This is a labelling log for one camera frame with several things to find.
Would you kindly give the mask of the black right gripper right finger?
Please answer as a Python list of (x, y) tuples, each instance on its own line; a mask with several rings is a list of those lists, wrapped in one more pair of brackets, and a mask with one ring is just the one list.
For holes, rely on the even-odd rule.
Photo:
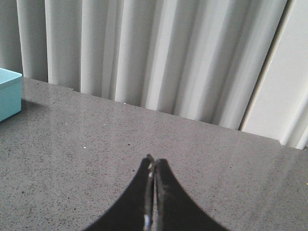
[(155, 172), (159, 231), (225, 231), (185, 192), (168, 161), (159, 159)]

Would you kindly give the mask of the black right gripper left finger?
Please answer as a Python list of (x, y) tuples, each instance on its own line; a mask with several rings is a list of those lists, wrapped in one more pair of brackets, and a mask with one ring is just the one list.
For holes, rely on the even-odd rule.
[(117, 201), (87, 231), (150, 231), (153, 223), (154, 159), (142, 159), (133, 180)]

